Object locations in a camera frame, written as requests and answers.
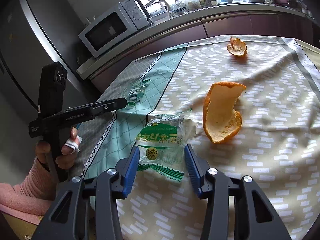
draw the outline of microwave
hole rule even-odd
[[[126,0],[97,17],[79,34],[79,38],[96,58],[147,25],[148,19],[138,3]]]

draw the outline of tablecloth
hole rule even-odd
[[[236,58],[226,49],[229,38],[182,44],[128,65],[99,100],[119,97],[129,83],[149,78],[143,98],[134,108],[81,124],[84,140],[71,173],[91,178],[114,167],[129,155],[148,120],[192,108],[185,123],[195,153],[227,176],[251,175],[291,238],[302,239],[320,213],[320,50],[291,38],[238,35],[248,54]],[[218,81],[239,82],[247,89],[235,105],[241,130],[215,145],[203,131],[202,108]],[[233,199],[229,202],[232,239]],[[117,201],[124,239],[200,239],[206,203],[193,193],[186,171],[181,182],[151,170],[138,172],[131,194]]]

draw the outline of button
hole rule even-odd
[[[135,20],[140,20],[140,19],[141,19],[141,15],[140,15],[139,13],[135,13],[135,14],[133,15],[133,18],[134,18]]]
[[[133,12],[136,9],[136,7],[133,4],[131,4],[127,6],[127,9],[129,12]]]

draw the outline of large orange peel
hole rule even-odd
[[[230,44],[227,45],[227,50],[236,57],[243,57],[248,52],[244,41],[238,38],[233,39],[232,37],[230,37]]]
[[[213,143],[224,143],[235,136],[242,125],[242,117],[234,105],[246,86],[222,81],[212,84],[204,99],[203,128]]]

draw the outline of blue gripper pad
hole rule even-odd
[[[188,169],[189,178],[191,180],[193,191],[197,194],[198,197],[200,197],[202,194],[201,178],[200,178],[199,171],[196,167],[196,163],[193,158],[194,157],[193,157],[191,151],[189,150],[188,145],[186,145],[186,147],[184,148],[184,161],[185,161],[186,167]]]
[[[140,151],[137,146],[133,146],[130,156],[128,157],[128,160],[130,159],[131,161],[123,178],[122,194],[125,198],[131,193],[132,185],[138,169]]]

